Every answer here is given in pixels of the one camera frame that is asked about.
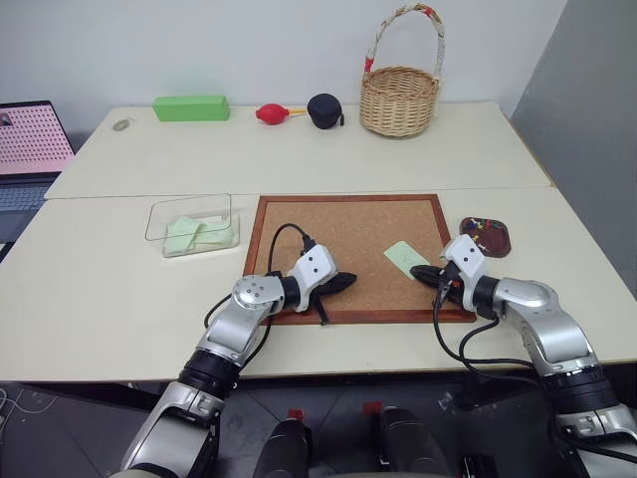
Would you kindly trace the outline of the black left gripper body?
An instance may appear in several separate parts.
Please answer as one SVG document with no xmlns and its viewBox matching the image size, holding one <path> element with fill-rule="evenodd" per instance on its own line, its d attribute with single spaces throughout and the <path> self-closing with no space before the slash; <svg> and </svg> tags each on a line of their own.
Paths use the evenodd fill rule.
<svg viewBox="0 0 637 478">
<path fill-rule="evenodd" d="M 338 294 L 343 290 L 342 278 L 340 276 L 335 276 L 331 278 L 324 284 L 317 286 L 311 292 L 311 299 L 315 300 L 316 298 L 323 296 L 330 296 L 334 294 Z"/>
</svg>

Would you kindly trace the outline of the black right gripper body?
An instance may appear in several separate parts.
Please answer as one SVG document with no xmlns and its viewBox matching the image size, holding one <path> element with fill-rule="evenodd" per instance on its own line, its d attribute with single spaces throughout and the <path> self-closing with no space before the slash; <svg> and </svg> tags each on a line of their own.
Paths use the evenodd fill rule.
<svg viewBox="0 0 637 478">
<path fill-rule="evenodd" d="M 456 265 L 446 265 L 439 272 L 437 303 L 442 305 L 447 301 L 462 305 L 464 282 L 460 277 L 460 269 Z"/>
</svg>

